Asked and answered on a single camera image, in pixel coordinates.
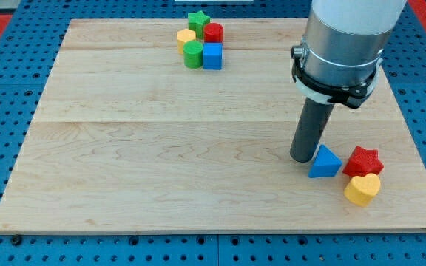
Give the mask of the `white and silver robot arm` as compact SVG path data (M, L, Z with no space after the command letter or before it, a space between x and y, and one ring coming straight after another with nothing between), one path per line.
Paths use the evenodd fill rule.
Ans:
M359 108L379 79L382 52L405 0L313 0L291 77L322 105Z

